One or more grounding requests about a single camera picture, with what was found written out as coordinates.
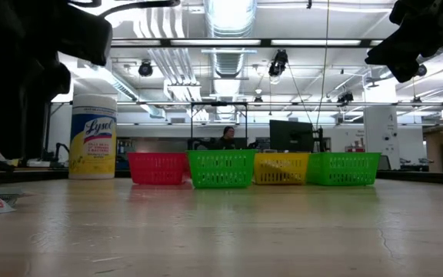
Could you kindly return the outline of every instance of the air duct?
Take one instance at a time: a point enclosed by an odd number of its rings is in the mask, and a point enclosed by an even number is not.
[[[256,0],[204,0],[208,37],[247,38],[251,35],[257,8]],[[218,95],[231,96],[238,93],[245,56],[241,53],[212,54],[213,87]]]

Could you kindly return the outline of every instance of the lysol wipes container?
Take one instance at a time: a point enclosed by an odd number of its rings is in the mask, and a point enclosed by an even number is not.
[[[115,174],[117,102],[102,95],[73,98],[70,179],[111,179]]]

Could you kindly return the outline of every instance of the plastic basket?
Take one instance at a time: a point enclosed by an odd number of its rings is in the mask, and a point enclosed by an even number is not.
[[[188,151],[197,189],[246,188],[252,183],[257,150]]]
[[[311,154],[307,182],[318,185],[373,185],[380,153]]]
[[[139,185],[180,185],[185,153],[128,153],[132,181]]]
[[[255,155],[255,183],[304,184],[309,153],[258,153]]]

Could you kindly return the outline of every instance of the red basket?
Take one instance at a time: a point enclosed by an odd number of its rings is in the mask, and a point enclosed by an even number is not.
[[[132,181],[139,185],[180,185],[185,153],[128,153]]]

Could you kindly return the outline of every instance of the table surface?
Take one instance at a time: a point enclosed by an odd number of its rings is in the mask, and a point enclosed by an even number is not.
[[[443,185],[55,180],[0,214],[0,276],[443,276]]]

